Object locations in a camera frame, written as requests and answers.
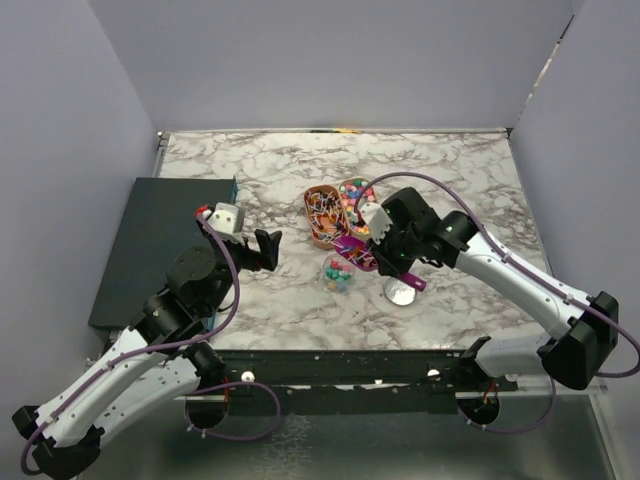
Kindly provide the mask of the purple plastic scoop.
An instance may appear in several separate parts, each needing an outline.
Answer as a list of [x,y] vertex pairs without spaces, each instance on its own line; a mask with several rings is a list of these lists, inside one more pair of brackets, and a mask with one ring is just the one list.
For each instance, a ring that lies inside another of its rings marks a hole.
[[[367,273],[378,272],[378,262],[364,241],[353,236],[343,235],[335,239],[332,242],[332,246],[338,255],[361,271]],[[390,277],[412,287],[418,292],[423,292],[427,286],[424,280],[411,273],[390,274]]]

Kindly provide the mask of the silver jar lid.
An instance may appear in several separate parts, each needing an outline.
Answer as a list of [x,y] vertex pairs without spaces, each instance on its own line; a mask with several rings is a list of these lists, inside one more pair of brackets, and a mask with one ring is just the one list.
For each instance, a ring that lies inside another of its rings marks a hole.
[[417,290],[414,287],[395,278],[389,278],[385,282],[383,292],[390,303],[401,307],[411,305],[417,296]]

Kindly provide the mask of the pink tray of lollipops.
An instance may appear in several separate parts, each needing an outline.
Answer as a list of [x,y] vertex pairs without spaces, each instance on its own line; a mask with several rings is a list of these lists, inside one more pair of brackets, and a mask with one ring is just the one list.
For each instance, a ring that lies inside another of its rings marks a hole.
[[335,187],[308,188],[303,194],[303,204],[312,242],[319,249],[333,249],[333,243],[349,233],[348,219]]

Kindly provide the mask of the clear glass jar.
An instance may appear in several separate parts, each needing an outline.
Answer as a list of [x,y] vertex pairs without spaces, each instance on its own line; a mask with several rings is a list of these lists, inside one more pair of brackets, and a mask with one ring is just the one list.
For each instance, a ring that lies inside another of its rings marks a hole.
[[320,279],[328,291],[346,294],[355,286],[355,267],[340,255],[331,254],[323,262]]

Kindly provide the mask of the tan tray of star candies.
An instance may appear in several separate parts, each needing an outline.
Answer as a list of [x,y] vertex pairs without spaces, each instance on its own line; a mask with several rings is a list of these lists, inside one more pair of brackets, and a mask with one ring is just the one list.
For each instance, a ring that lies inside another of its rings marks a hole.
[[367,179],[354,177],[343,181],[338,188],[341,204],[348,219],[348,226],[351,235],[363,240],[366,240],[369,237],[370,231],[364,221],[359,218],[359,215],[355,210],[357,197],[362,195],[359,202],[360,207],[364,206],[367,202],[378,202],[374,189],[369,187],[368,184],[369,182]]

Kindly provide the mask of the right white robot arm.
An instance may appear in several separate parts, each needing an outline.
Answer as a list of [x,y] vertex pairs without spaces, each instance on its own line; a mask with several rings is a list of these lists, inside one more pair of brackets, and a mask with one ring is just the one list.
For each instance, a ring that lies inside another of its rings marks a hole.
[[541,335],[476,341],[472,359],[459,367],[467,389],[481,391],[495,377],[547,374],[583,390],[616,347],[619,303],[613,296],[562,284],[483,235],[468,214],[440,217],[412,187],[383,203],[360,205],[359,214],[380,275],[399,278],[415,261],[447,266],[488,285],[543,328]]

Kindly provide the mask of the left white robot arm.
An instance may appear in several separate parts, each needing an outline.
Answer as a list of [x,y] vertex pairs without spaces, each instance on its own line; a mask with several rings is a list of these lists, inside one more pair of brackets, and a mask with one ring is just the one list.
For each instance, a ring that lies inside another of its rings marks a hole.
[[183,395],[228,393],[241,386],[270,387],[243,373],[231,381],[209,340],[228,326],[208,329],[229,292],[228,319],[239,307],[239,274],[274,271],[282,234],[254,232],[252,249],[239,215],[204,207],[196,224],[208,246],[184,250],[166,274],[164,287],[107,351],[66,390],[12,416],[25,440],[20,467],[27,476],[73,479],[91,466],[102,447],[141,416]]

